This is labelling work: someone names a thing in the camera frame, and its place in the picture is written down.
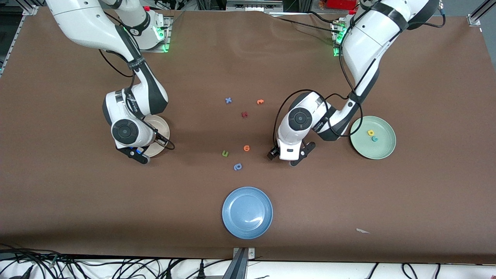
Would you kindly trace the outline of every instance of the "green plate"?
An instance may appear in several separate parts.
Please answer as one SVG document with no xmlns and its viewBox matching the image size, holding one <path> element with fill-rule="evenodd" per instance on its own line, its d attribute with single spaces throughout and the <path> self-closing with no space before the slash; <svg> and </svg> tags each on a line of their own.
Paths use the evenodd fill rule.
<svg viewBox="0 0 496 279">
<path fill-rule="evenodd" d="M 357 119 L 351 126 L 350 131 L 354 131 L 360 119 Z M 377 141 L 373 141 L 368 135 L 368 131 L 373 130 Z M 393 128 L 383 119 L 376 116 L 364 116 L 360 129 L 351 135 L 353 147 L 362 156 L 369 159 L 384 159 L 393 153 L 396 147 L 396 135 Z"/>
</svg>

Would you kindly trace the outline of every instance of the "red piece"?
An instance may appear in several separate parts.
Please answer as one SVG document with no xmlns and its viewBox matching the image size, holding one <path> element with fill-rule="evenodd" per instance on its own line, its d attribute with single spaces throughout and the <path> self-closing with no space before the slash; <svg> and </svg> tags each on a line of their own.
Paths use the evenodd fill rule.
<svg viewBox="0 0 496 279">
<path fill-rule="evenodd" d="M 328 8 L 341 10 L 354 10 L 357 5 L 356 0 L 327 0 Z"/>
</svg>

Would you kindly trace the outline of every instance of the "beige plate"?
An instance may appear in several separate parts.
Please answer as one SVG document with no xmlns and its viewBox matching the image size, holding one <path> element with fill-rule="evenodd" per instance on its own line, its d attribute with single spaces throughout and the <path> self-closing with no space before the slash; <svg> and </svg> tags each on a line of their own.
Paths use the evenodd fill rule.
<svg viewBox="0 0 496 279">
<path fill-rule="evenodd" d="M 153 127 L 157 128 L 158 132 L 161 135 L 170 139 L 171 130 L 169 129 L 169 125 L 167 124 L 167 122 L 165 122 L 165 120 L 162 117 L 157 115 L 147 115 L 145 116 L 145 121 L 148 124 L 152 125 Z M 162 152 L 162 150 L 164 150 L 164 148 L 161 147 L 160 144 L 153 142 L 152 144 L 150 144 L 150 146 L 144 152 L 144 154 L 149 157 L 153 157 L 159 154 L 160 152 Z"/>
</svg>

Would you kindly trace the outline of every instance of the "brown tabletop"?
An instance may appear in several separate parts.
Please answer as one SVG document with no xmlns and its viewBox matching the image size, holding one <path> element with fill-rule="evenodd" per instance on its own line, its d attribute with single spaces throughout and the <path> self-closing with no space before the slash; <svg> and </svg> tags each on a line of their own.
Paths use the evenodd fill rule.
<svg viewBox="0 0 496 279">
<path fill-rule="evenodd" d="M 449 17 L 384 55 L 364 114 L 394 128 L 390 157 L 365 159 L 348 139 L 312 132 L 317 147 L 300 165 L 269 161 L 286 96 L 349 91 L 329 42 L 261 12 L 185 12 L 170 51 L 144 54 L 169 95 L 161 116 L 177 148 L 140 165 L 115 150 L 101 111 L 129 79 L 42 8 L 0 79 L 1 241 L 79 254 L 224 258 L 252 246 L 269 260 L 496 263 L 496 74 L 479 28 Z M 224 199 L 242 186 L 274 207 L 254 240 L 222 223 Z"/>
</svg>

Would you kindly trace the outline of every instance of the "white floor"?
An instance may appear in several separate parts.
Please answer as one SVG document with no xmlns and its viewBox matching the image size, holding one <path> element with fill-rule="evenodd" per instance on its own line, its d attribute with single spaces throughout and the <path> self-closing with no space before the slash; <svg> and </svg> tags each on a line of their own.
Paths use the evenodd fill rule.
<svg viewBox="0 0 496 279">
<path fill-rule="evenodd" d="M 92 260 L 89 263 L 103 263 L 115 260 Z M 212 263 L 215 260 L 205 260 L 205 265 Z M 0 270 L 12 261 L 1 261 Z M 164 271 L 169 260 L 160 260 L 160 270 Z M 186 260 L 179 263 L 172 270 L 173 279 L 185 279 L 191 273 L 198 269 L 200 260 Z M 212 265 L 205 269 L 207 276 L 223 275 L 230 261 L 221 262 Z M 8 279 L 13 276 L 21 276 L 31 263 L 13 264 L 8 267 L 2 274 L 0 279 Z M 91 279 L 111 279 L 114 272 L 121 266 L 120 264 L 105 265 L 100 267 L 87 267 L 81 265 L 85 273 Z M 247 279 L 260 279 L 266 277 L 268 279 L 366 279 L 368 278 L 373 263 L 305 263 L 305 262 L 262 262 L 253 261 L 248 265 Z M 150 269 L 158 273 L 159 266 L 157 263 L 149 265 Z M 437 265 L 435 264 L 412 264 L 418 279 L 433 279 Z M 126 279 L 137 268 L 133 266 L 120 278 Z M 406 268 L 410 277 L 414 278 L 409 269 Z M 63 270 L 64 278 L 72 279 L 68 269 Z M 139 274 L 143 274 L 147 279 L 154 279 L 154 276 L 147 270 L 140 270 Z M 476 266 L 476 265 L 442 265 L 438 279 L 491 279 L 495 276 L 496 266 Z M 82 279 L 81 274 L 76 273 L 78 279 Z M 401 264 L 379 264 L 375 270 L 373 279 L 407 279 L 401 271 Z M 39 267 L 35 265 L 31 273 L 30 279 L 43 279 Z"/>
</svg>

